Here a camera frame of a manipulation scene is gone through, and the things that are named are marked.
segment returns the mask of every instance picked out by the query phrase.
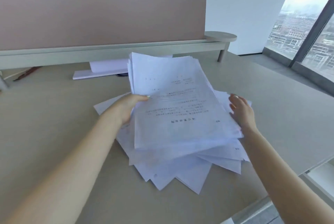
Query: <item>person's right arm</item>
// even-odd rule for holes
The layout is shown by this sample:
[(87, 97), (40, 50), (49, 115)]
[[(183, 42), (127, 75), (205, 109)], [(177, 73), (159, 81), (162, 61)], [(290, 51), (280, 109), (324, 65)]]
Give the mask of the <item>person's right arm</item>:
[(253, 167), (287, 224), (334, 223), (334, 210), (301, 180), (261, 135), (255, 124), (253, 109), (247, 101), (230, 96), (231, 116), (240, 125), (240, 139)]

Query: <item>desk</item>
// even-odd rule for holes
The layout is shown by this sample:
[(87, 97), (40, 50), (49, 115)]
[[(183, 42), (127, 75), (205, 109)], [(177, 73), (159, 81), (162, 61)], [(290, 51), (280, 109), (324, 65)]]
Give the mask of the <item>desk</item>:
[[(334, 99), (228, 53), (191, 54), (219, 91), (253, 101), (257, 125), (300, 174), (334, 156)], [(0, 221), (84, 137), (93, 105), (130, 90), (127, 78), (72, 80), (87, 63), (45, 66), (0, 94)], [(200, 195), (173, 180), (145, 183), (117, 142), (77, 223), (218, 224), (266, 196), (250, 163), (242, 175), (213, 166)]]

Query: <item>forearm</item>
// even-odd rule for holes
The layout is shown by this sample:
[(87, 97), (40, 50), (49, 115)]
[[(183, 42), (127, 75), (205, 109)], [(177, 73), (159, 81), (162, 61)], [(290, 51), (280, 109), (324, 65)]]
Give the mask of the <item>forearm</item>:
[(112, 112), (103, 114), (7, 223), (75, 223), (121, 125)]
[(283, 161), (258, 132), (240, 140), (285, 223), (333, 223), (334, 211)]

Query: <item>hand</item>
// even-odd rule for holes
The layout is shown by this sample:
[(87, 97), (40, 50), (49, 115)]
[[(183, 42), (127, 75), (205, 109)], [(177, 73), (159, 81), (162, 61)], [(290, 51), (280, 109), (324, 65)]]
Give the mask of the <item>hand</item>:
[(231, 102), (230, 107), (234, 113), (231, 113), (232, 118), (240, 125), (243, 132), (247, 130), (257, 131), (255, 124), (255, 116), (253, 109), (243, 97), (238, 97), (231, 94), (228, 98)]
[(131, 110), (135, 107), (136, 103), (147, 101), (148, 99), (148, 96), (128, 94), (117, 100), (103, 114), (113, 114), (118, 119), (121, 119), (122, 124), (125, 124), (130, 120)]

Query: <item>black baseboard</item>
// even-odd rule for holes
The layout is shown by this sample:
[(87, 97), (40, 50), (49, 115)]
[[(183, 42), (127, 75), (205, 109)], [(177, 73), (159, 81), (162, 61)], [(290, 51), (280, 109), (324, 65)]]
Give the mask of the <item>black baseboard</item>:
[(261, 53), (245, 53), (245, 54), (238, 54), (238, 56), (248, 56), (248, 55), (255, 55), (255, 54), (262, 54)]

